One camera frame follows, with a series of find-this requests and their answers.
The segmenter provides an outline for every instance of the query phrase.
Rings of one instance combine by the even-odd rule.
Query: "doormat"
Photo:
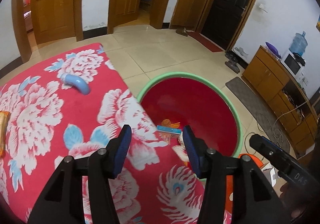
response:
[[[188,32],[188,35],[199,41],[202,45],[204,45],[211,52],[221,52],[222,49],[218,48],[214,45],[210,40],[207,40],[205,37],[201,36],[198,32]]]
[[[235,77],[227,82],[226,86],[231,90],[232,93],[234,93],[234,95],[257,120],[263,131],[266,132],[266,135],[270,141],[276,144],[282,150],[289,153],[290,144],[282,125],[279,122],[276,122],[274,127],[276,136],[274,136],[271,131],[271,127],[274,125],[277,117],[270,110],[270,108],[264,104],[263,99],[260,96],[257,96],[239,77]]]

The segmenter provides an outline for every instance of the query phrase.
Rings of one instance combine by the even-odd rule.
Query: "red doormat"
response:
[[[216,45],[214,45],[210,40],[207,40],[205,37],[201,36],[200,33],[198,32],[188,32],[188,35],[191,36],[192,38],[196,39],[199,41],[202,45],[204,45],[208,50],[211,52],[221,52],[223,51]]]

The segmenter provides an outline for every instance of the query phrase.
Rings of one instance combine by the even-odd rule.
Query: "wooden cabinet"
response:
[[[277,94],[269,103],[268,105],[275,113],[276,117],[280,117],[284,113],[287,113],[291,111],[291,109],[288,108],[284,100],[281,98],[280,94]],[[286,129],[288,133],[293,131],[297,126],[297,121],[294,118],[292,113],[286,114],[284,116],[281,116],[279,118],[281,124]]]
[[[286,130],[289,142],[296,152],[303,155],[314,144],[317,129],[317,116],[307,96],[286,68],[260,46],[256,55],[243,72],[252,87],[280,117],[279,122]],[[304,104],[301,110],[306,118],[294,110],[296,105]]]
[[[263,62],[254,57],[252,62],[247,66],[243,72],[243,76],[254,86],[257,87],[264,76],[269,72],[267,66]]]
[[[256,90],[268,103],[273,99],[277,93],[283,88],[282,83],[276,78],[276,76],[268,70],[263,80],[257,86]]]

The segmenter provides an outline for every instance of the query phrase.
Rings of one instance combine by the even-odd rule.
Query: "black door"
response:
[[[201,34],[226,49],[249,0],[214,0]]]

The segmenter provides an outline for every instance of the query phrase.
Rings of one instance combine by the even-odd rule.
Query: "water jug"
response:
[[[308,46],[308,43],[305,39],[305,32],[302,33],[302,35],[300,33],[296,33],[296,36],[294,37],[291,47],[289,48],[289,50],[292,53],[298,53],[300,56],[303,55],[303,53],[306,51],[306,47]]]

